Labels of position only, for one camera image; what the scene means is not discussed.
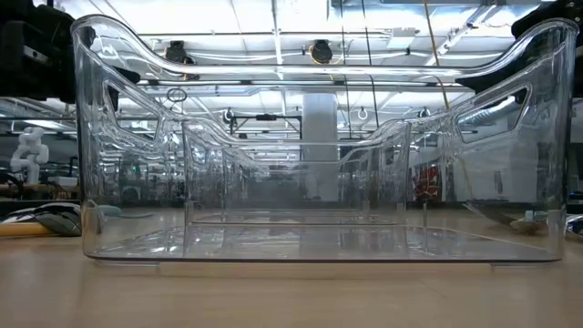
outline humanoid robot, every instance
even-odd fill
[[[10,159],[10,168],[12,171],[19,171],[26,167],[26,183],[38,183],[39,164],[48,162],[48,147],[41,142],[44,134],[42,128],[25,128],[24,133],[18,137],[18,149]],[[26,159],[21,159],[27,152],[29,155]]]

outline transparent storage container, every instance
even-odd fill
[[[194,66],[158,56],[116,20],[83,17],[72,34],[84,253],[120,261],[560,260],[577,33],[567,20],[543,22],[480,67]],[[366,138],[338,138],[335,114],[314,114],[336,112],[337,91],[326,88],[451,86],[500,71],[509,77],[429,116],[380,122]],[[231,133],[227,117],[160,99],[198,102],[192,95],[209,86],[270,84],[318,87],[303,94],[300,136]],[[143,117],[124,113],[122,102]]]

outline table surface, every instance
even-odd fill
[[[537,267],[92,261],[81,240],[0,240],[0,326],[581,327],[583,243]]]

